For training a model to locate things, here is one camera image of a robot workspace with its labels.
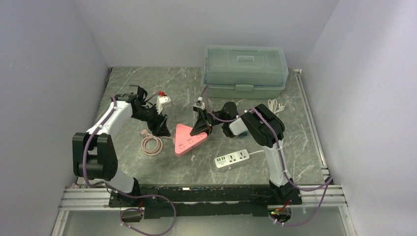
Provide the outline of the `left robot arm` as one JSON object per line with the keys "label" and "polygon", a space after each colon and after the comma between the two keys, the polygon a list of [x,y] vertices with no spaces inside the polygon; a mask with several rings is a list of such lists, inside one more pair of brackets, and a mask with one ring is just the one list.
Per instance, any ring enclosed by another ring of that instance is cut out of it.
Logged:
{"label": "left robot arm", "polygon": [[130,207],[141,200],[138,180],[118,167],[113,137],[130,118],[145,122],[155,137],[169,137],[164,108],[172,105],[171,98],[159,91],[152,95],[137,85],[130,85],[127,93],[111,97],[108,110],[100,120],[84,133],[72,138],[73,172],[82,177],[90,188],[99,186],[122,195]]}

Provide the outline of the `white power strip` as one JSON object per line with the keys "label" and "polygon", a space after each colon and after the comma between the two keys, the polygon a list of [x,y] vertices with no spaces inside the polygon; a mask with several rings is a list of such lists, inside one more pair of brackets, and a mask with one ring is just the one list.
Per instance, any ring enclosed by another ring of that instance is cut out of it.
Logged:
{"label": "white power strip", "polygon": [[250,154],[246,149],[235,151],[223,156],[216,157],[214,163],[217,168],[229,168],[232,165],[246,161],[250,158]]}

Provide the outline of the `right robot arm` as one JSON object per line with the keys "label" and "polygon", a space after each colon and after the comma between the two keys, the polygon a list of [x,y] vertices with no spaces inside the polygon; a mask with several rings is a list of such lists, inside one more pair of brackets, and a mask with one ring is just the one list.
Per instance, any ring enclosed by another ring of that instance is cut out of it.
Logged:
{"label": "right robot arm", "polygon": [[277,204],[300,202],[300,190],[288,172],[282,150],[285,125],[264,104],[239,115],[234,102],[226,102],[220,110],[210,112],[204,102],[197,101],[193,111],[197,113],[197,121],[190,132],[191,136],[209,135],[216,125],[221,125],[223,133],[229,138],[248,132],[266,156],[272,200]]}

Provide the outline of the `pink triangular socket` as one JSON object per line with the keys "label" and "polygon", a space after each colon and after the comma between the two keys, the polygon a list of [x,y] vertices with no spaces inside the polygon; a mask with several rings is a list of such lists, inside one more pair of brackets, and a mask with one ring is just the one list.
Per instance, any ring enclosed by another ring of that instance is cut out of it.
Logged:
{"label": "pink triangular socket", "polygon": [[200,145],[208,137],[205,132],[191,136],[191,131],[192,127],[184,124],[177,124],[175,133],[175,155],[177,157],[184,155]]}

